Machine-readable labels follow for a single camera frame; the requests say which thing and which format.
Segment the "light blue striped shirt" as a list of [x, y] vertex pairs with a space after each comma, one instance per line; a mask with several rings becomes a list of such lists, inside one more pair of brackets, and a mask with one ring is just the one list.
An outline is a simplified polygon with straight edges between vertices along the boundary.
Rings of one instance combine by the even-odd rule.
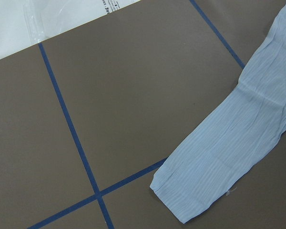
[[181, 222], [207, 210], [286, 131], [286, 4], [233, 91], [156, 171], [155, 195]]

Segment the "clear plastic bag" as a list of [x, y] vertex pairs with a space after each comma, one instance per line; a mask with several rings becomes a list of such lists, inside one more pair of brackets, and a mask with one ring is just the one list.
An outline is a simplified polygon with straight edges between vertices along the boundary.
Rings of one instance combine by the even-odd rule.
[[0, 59], [133, 3], [132, 0], [0, 0]]

